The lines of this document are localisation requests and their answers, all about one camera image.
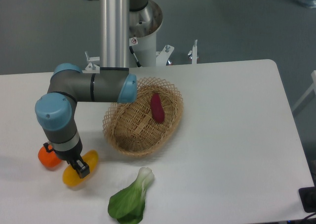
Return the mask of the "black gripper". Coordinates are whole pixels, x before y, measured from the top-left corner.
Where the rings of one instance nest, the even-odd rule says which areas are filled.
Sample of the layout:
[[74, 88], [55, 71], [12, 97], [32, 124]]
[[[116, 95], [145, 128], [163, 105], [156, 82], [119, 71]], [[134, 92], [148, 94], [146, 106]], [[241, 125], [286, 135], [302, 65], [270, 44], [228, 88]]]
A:
[[67, 161], [80, 179], [89, 175], [89, 165], [81, 157], [82, 142], [79, 134], [70, 140], [66, 136], [51, 136], [50, 142], [45, 142], [43, 147], [47, 153], [55, 152], [59, 159]]

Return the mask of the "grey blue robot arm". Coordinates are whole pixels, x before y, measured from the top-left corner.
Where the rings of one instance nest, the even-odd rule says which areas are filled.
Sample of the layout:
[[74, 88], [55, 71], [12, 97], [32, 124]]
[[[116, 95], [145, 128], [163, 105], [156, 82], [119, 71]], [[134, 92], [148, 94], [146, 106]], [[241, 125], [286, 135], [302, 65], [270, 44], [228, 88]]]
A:
[[144, 9], [148, 0], [98, 0], [101, 6], [100, 71], [84, 73], [78, 66], [56, 67], [48, 91], [35, 104], [37, 120], [50, 145], [48, 152], [66, 161], [79, 178], [91, 169], [81, 157], [82, 142], [74, 120], [78, 102], [131, 103], [137, 79], [129, 72], [129, 13]]

